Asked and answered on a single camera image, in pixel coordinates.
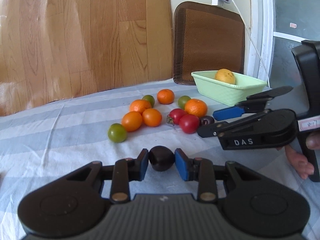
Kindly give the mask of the person's right hand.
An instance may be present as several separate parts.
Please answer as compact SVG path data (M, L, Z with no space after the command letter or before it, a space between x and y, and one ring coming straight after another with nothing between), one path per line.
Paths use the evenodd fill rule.
M319 150L319 131L311 133L306 139L306 146L310 150ZM284 147L285 155L288 162L293 166L296 172L302 179L307 179L308 176L313 175L315 168L312 163L308 162L307 158L295 151L290 145Z

